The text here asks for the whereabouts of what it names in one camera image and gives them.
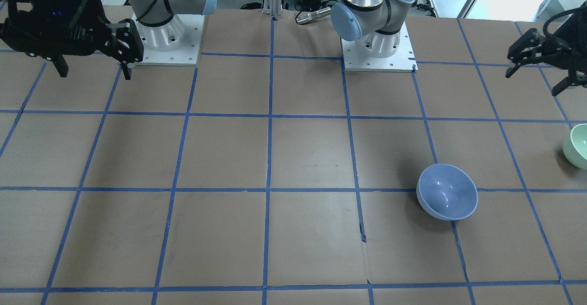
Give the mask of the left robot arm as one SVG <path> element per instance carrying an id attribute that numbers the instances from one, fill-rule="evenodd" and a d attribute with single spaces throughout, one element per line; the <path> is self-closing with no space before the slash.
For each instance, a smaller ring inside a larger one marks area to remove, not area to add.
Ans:
<path id="1" fill-rule="evenodd" d="M 373 58 L 395 54 L 399 33 L 415 0 L 340 0 L 331 8 L 337 34 L 365 44 Z M 586 86 L 586 4 L 549 18 L 541 31 L 531 28 L 509 48 L 510 78 L 520 67 L 546 63 L 568 75 L 551 90 L 557 96 L 571 86 Z"/>

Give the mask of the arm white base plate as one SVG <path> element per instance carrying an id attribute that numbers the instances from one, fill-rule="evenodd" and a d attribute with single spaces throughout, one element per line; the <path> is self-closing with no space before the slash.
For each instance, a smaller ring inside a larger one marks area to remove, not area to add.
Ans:
<path id="1" fill-rule="evenodd" d="M 340 40 L 346 71 L 408 72 L 419 70 L 407 25 L 393 35 L 371 33 L 359 40 Z"/>
<path id="2" fill-rule="evenodd" d="M 160 27 L 136 23 L 144 45 L 145 66 L 197 66 L 205 15 L 174 15 Z"/>

